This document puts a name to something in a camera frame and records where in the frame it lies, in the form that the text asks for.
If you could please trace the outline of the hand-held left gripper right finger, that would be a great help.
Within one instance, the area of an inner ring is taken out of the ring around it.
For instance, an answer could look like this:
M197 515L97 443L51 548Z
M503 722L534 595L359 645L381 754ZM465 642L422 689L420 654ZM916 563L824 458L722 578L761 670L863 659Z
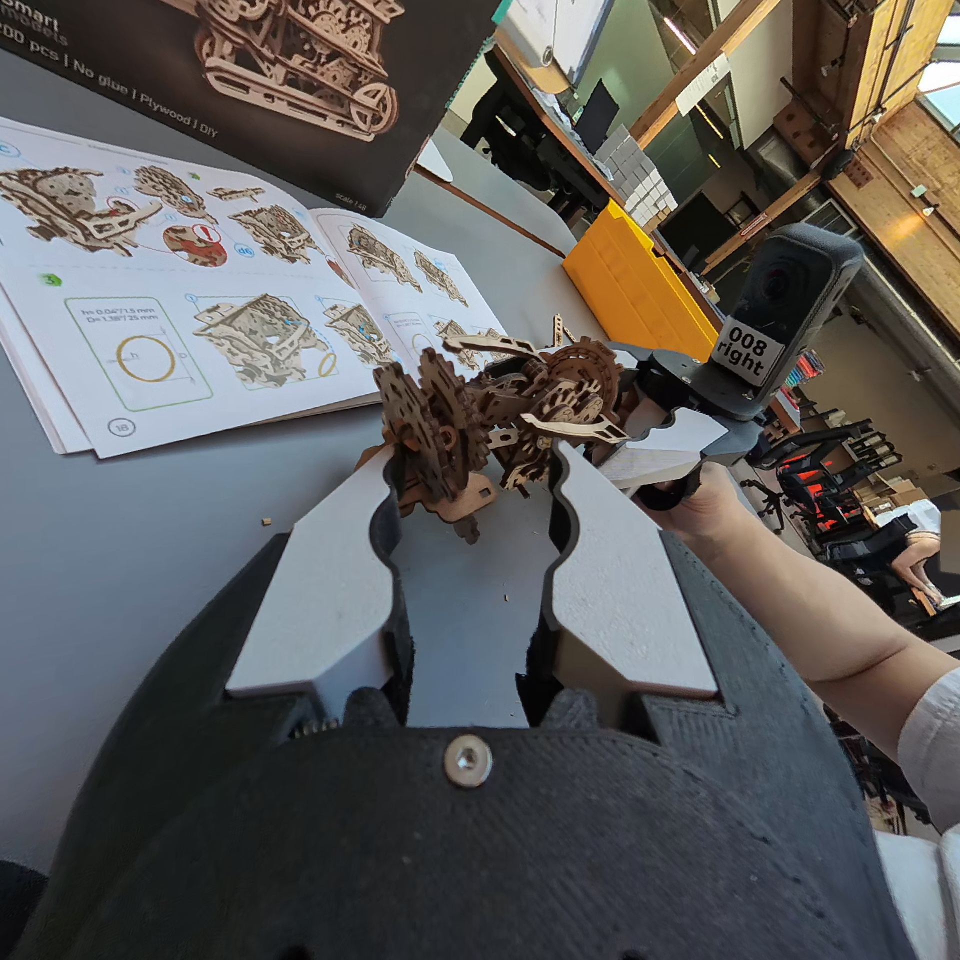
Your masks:
M577 449L557 439L544 576L546 675L594 698L621 728L636 694L708 703L718 682L660 528Z

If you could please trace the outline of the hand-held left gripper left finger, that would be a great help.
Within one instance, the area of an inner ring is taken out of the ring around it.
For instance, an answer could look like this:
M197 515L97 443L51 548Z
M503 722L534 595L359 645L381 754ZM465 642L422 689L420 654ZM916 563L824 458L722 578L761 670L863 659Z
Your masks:
M305 694L343 721L355 690L410 709L413 639L400 572L397 447L373 450L289 534L224 691L233 698Z

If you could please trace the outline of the wooden mechanical model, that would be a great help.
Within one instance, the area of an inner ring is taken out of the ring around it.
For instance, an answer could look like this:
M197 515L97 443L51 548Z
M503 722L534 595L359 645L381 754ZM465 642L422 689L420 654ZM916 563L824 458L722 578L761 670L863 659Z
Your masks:
M466 383L504 490L543 481L555 440L606 451L629 441L617 413L624 368L604 343L582 337L517 360L517 370L491 365Z

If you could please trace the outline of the wooden gear assembly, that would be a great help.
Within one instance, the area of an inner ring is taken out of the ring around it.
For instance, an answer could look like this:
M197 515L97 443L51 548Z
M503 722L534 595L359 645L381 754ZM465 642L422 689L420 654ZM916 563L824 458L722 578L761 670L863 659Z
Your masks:
M418 381L398 362L374 370L383 442L365 450L357 466L382 450L391 452L387 473L400 516L408 517L421 505L475 545L476 516L497 498L491 478L482 471L490 454L489 431L450 361L433 347L419 357Z

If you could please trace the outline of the person's right forearm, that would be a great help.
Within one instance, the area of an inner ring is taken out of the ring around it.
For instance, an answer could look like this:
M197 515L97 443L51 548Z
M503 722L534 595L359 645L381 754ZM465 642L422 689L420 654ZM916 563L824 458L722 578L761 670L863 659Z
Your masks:
M896 759L910 714L955 660L840 574L784 544L738 499L715 516L686 505L669 518L807 686Z

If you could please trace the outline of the person's right hand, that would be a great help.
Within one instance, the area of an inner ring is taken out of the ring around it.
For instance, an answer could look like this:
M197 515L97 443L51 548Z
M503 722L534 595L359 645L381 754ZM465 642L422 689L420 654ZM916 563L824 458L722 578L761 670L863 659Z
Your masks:
M702 464L700 486L669 510L653 510L637 495L633 500L660 529L677 535L688 546L732 542L758 521L739 498L729 472L716 462Z

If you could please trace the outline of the black office chair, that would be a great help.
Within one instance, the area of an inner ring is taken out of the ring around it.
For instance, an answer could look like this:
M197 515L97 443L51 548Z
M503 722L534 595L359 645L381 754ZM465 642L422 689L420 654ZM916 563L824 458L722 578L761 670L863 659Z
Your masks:
M817 540L831 525L861 515L854 495L859 484L902 461L886 435L864 419L792 434L777 443L759 441L746 463L773 474L776 488L756 478L740 481L739 487L762 494L758 515L774 518L774 534L784 534L787 521L798 521L803 534Z

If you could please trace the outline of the yellow plastic bin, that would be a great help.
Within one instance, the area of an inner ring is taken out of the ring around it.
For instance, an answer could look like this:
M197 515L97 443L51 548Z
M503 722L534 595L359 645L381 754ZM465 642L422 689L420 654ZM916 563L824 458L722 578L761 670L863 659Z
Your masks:
M608 340L710 359L723 320L694 290L692 278L613 200L562 268Z

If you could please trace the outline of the stack of white boxes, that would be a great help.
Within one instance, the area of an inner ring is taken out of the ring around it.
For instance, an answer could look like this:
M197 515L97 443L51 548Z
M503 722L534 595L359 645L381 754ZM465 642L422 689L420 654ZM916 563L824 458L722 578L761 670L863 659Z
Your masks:
M630 219L650 233L677 210L678 203L654 161L620 125L593 156Z

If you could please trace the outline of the black monitor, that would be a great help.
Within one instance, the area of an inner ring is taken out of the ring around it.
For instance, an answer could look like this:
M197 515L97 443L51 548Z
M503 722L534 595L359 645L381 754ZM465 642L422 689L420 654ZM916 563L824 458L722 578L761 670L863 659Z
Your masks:
M607 89L604 80L598 79L573 124L573 130L587 153L592 156L597 154L607 140L618 112L618 102Z

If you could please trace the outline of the white paper sheet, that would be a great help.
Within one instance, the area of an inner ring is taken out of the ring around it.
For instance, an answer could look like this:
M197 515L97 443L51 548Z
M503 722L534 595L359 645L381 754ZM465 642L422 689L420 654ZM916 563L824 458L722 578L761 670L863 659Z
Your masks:
M428 137L414 162L414 171L441 184L451 185L453 174L432 137Z

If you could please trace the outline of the open instruction booklet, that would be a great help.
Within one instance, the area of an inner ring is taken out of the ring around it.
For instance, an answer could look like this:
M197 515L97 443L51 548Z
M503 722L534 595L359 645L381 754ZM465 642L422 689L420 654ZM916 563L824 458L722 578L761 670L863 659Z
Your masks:
M253 174L2 119L2 344L58 454L98 458L378 402L505 330L453 253Z

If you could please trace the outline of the white box device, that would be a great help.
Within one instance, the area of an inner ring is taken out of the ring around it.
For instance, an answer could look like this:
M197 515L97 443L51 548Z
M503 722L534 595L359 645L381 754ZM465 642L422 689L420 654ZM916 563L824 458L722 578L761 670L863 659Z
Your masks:
M494 40L512 64L545 92L581 81L612 1L502 2Z

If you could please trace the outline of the dark model kit box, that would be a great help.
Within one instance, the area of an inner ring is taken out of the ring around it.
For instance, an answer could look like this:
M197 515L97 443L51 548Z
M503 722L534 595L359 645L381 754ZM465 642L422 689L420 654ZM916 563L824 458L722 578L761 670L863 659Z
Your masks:
M4 1L2 47L380 217L508 6Z

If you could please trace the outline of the black wrist rest pad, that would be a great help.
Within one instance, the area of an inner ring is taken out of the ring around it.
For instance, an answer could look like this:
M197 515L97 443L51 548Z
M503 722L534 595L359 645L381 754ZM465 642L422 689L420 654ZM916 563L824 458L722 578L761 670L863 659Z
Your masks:
M9 860L1 860L1 958L8 958L20 940L48 877Z

